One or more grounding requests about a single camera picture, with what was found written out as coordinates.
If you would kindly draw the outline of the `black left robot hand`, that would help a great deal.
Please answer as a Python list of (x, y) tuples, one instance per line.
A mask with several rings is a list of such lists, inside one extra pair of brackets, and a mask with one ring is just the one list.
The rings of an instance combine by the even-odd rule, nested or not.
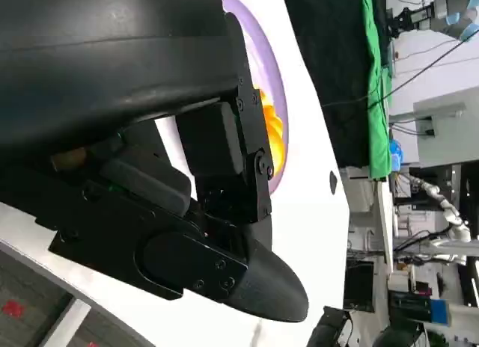
[(302, 322), (270, 130), (222, 0), (1, 0), (1, 201), (54, 254), (167, 300)]

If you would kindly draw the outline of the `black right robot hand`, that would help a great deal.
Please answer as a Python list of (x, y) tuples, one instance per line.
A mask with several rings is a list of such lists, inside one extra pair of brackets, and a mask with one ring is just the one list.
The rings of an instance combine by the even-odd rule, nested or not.
[(353, 334), (353, 320), (346, 310), (336, 309), (325, 306), (316, 327), (307, 343), (307, 347), (336, 347), (341, 346), (340, 338), (347, 322), (351, 323), (350, 335), (344, 342), (344, 346), (349, 345), (350, 337)]

